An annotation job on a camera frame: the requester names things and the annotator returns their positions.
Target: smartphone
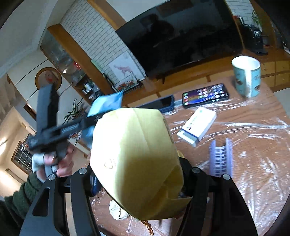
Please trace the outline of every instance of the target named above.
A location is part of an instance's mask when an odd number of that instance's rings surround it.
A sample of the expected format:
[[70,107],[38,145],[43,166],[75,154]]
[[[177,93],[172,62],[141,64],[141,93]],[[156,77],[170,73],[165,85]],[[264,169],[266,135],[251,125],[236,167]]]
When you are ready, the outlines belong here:
[[138,108],[158,109],[161,113],[174,110],[174,96],[157,99],[153,102],[146,103]]
[[229,93],[226,86],[216,84],[183,93],[182,105],[184,108],[189,108],[227,99],[229,99]]

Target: blue plastic packet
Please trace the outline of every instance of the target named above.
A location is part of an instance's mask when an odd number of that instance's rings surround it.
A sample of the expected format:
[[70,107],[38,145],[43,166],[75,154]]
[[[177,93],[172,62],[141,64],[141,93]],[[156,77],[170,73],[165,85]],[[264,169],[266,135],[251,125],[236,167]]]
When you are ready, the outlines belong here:
[[[123,92],[98,97],[92,104],[87,116],[93,116],[102,112],[116,110],[122,106]],[[94,126],[82,131],[82,141],[88,148],[92,148]]]

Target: white box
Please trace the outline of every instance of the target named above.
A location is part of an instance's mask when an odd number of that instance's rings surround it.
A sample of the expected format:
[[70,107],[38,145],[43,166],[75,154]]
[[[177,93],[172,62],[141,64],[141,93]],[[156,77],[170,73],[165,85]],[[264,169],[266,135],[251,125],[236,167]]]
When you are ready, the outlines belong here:
[[217,114],[215,111],[199,107],[181,130],[177,132],[177,135],[193,147],[196,147],[216,117]]

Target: black tv screen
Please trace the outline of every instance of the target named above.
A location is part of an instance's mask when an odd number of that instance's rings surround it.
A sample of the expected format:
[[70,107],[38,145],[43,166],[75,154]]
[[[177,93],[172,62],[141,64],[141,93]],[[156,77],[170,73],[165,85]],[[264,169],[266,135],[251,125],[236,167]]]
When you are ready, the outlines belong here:
[[170,0],[130,20],[116,33],[149,77],[242,50],[224,0]]

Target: yellow bag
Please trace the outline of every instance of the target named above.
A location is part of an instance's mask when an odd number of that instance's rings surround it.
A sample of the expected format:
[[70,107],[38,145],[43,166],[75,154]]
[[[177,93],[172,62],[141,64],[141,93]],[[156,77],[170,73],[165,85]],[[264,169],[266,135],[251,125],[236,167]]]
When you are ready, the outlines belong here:
[[183,174],[167,123],[158,110],[121,108],[98,121],[91,167],[108,194],[139,220],[174,217]]

